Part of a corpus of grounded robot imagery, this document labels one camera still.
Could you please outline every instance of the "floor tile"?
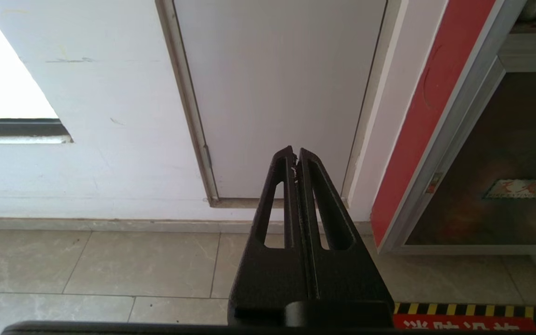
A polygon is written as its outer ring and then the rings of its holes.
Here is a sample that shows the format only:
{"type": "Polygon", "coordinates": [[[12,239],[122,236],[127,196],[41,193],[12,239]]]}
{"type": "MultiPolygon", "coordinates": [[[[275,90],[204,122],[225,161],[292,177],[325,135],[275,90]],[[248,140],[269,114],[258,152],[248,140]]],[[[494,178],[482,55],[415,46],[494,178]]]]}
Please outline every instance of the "floor tile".
{"type": "MultiPolygon", "coordinates": [[[[228,298],[248,234],[221,234],[219,254],[216,259],[216,270],[212,285],[213,298],[228,298]]],[[[283,235],[266,235],[266,246],[282,248],[285,244],[283,235]]]]}
{"type": "Polygon", "coordinates": [[[536,305],[536,265],[529,256],[505,256],[503,260],[524,303],[536,305]]]}
{"type": "Polygon", "coordinates": [[[89,234],[0,230],[0,292],[61,293],[89,234]]]}
{"type": "Polygon", "coordinates": [[[522,304],[499,256],[378,255],[363,238],[394,301],[522,304]]]}
{"type": "Polygon", "coordinates": [[[0,333],[25,320],[127,322],[132,297],[0,293],[0,333]]]}
{"type": "Polygon", "coordinates": [[[93,232],[65,293],[210,297],[219,234],[93,232]]]}
{"type": "Polygon", "coordinates": [[[226,324],[227,299],[137,297],[129,321],[226,324]]]}

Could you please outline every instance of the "black plastic object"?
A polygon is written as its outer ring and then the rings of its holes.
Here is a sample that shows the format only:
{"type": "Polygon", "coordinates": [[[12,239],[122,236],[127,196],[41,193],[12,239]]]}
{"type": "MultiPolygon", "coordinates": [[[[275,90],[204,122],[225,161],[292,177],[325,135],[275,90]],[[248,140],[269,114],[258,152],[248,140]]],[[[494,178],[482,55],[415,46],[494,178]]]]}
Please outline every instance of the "black plastic object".
{"type": "Polygon", "coordinates": [[[229,325],[393,327],[394,303],[320,159],[272,158],[229,297],[229,325]],[[285,248],[264,246],[284,184],[285,248]],[[315,204],[330,250],[321,246],[315,204]]]}

